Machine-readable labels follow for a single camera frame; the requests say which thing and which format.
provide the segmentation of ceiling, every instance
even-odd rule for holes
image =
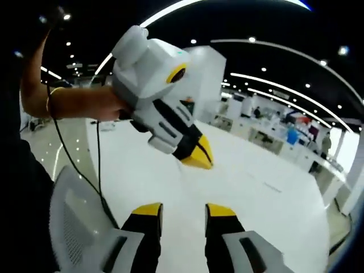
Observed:
[[[93,76],[130,26],[142,23],[175,2],[178,1],[133,0],[126,7],[122,1],[102,1],[102,4],[69,1],[63,8],[71,14],[71,18],[51,32],[43,66],[70,82],[76,76],[72,63],[82,64],[82,68],[77,70],[82,76]],[[294,53],[266,45],[210,42],[254,36],[258,41],[290,47],[316,60],[325,59],[328,67],[364,98],[364,53],[361,51],[364,43],[354,31],[361,18],[354,6],[356,1],[346,1],[346,5],[315,0],[306,0],[305,3],[312,11],[282,0],[205,0],[168,14],[148,26],[148,30],[151,38],[159,38],[181,48],[190,47],[191,39],[197,40],[197,46],[212,46],[226,57],[225,79],[237,89],[246,88],[244,83],[247,80],[233,77],[231,73],[276,82],[309,96],[339,117],[364,121],[363,103],[326,68]],[[66,46],[66,42],[71,42],[71,45]],[[349,46],[347,56],[338,55],[340,46]],[[104,66],[100,75],[108,75],[111,69],[112,61]],[[42,77],[48,81],[56,80],[46,73]],[[258,81],[248,82],[250,88],[263,92],[272,88]],[[297,99],[301,107],[312,112],[317,110],[319,117],[330,117],[311,102],[292,96],[285,90],[280,91],[291,95],[289,100]]]

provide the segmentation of human arm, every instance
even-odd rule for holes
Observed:
[[[33,117],[50,117],[47,111],[47,86],[40,82],[43,50],[47,37],[29,59],[20,86],[24,110]],[[51,97],[52,112],[55,118],[88,117],[100,121],[114,120],[119,110],[128,111],[127,103],[120,101],[112,87],[99,88],[62,88]]]

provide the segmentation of wire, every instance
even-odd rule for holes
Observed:
[[[101,201],[101,205],[102,205],[102,208],[105,212],[105,214],[107,215],[107,217],[109,218],[109,220],[111,221],[111,223],[113,224],[114,228],[116,229],[119,229],[119,226],[114,218],[114,216],[112,215],[111,213],[111,210],[109,208],[109,206],[107,205],[107,202],[106,200],[104,199],[104,197],[102,196],[102,193],[101,193],[101,173],[100,173],[100,170],[101,170],[101,155],[100,155],[100,134],[99,134],[99,130],[98,130],[98,124],[99,124],[99,121],[97,122],[97,148],[98,148],[98,186],[99,186],[99,189],[100,189],[100,192],[96,189],[96,187],[90,182],[90,180],[82,173],[80,172],[80,170],[77,168],[76,164],[74,163],[74,161],[72,160],[71,158],[71,155],[69,154],[68,152],[68,149],[63,141],[63,137],[61,135],[61,132],[59,130],[59,126],[58,126],[58,122],[57,122],[57,119],[54,117],[54,112],[53,112],[53,101],[52,101],[52,96],[51,96],[51,90],[49,88],[49,85],[47,84],[47,94],[48,94],[48,99],[49,99],[49,104],[50,104],[50,107],[49,107],[49,113],[51,115],[51,118],[53,119],[54,123],[55,123],[55,126],[56,126],[56,130],[57,130],[57,133],[58,133],[58,137],[59,139],[61,140],[61,143],[63,145],[63,149],[64,151],[66,152],[67,154],[67,157],[69,159],[69,161],[71,162],[72,166],[75,168],[75,170],[87,181],[87,183],[95,190],[95,192],[100,196],[100,201]]]

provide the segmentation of glossy floor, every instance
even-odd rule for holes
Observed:
[[[61,135],[74,164],[97,187],[97,176],[89,153],[85,125],[84,119],[59,121]],[[65,165],[71,164],[53,123],[48,123],[35,132],[25,129],[22,132],[22,138],[30,143],[35,157],[53,179],[57,178]],[[327,217],[330,227],[330,245],[334,246],[347,235],[350,230],[350,222],[338,212],[335,203],[327,208]],[[334,255],[330,257],[330,263],[333,262],[333,257]]]

